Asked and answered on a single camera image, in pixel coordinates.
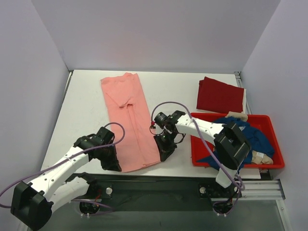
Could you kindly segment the pink t shirt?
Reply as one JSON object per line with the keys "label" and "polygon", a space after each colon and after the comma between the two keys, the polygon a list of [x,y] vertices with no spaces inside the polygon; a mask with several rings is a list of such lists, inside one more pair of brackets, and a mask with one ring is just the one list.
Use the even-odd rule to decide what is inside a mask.
{"label": "pink t shirt", "polygon": [[101,88],[111,129],[124,139],[116,145],[122,172],[132,172],[160,163],[156,142],[149,131],[151,123],[148,105],[139,76],[125,73],[106,77]]}

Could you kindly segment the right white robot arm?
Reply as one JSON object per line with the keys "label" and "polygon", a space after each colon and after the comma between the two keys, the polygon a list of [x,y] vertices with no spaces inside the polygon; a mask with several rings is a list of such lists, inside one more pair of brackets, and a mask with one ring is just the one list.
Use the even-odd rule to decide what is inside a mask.
{"label": "right white robot arm", "polygon": [[251,145],[234,122],[228,124],[211,123],[192,117],[191,114],[175,111],[171,115],[160,112],[152,121],[151,127],[159,126],[160,134],[154,135],[158,146],[160,159],[164,162],[177,148],[175,138],[177,135],[191,135],[200,138],[206,149],[210,151],[208,143],[215,147],[217,155],[210,155],[219,166],[216,182],[213,184],[214,193],[225,196],[235,183],[240,165],[248,156]]}

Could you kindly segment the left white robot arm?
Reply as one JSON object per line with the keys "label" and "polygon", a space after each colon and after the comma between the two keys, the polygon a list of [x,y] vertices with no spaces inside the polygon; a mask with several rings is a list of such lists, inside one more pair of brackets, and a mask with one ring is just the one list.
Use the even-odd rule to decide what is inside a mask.
{"label": "left white robot arm", "polygon": [[121,171],[116,156],[115,134],[105,127],[97,133],[78,138],[69,151],[52,167],[25,183],[17,183],[13,191],[11,214],[38,231],[61,206],[84,195],[92,198],[97,193],[95,180],[87,173],[66,180],[79,168],[98,159],[105,170]]}

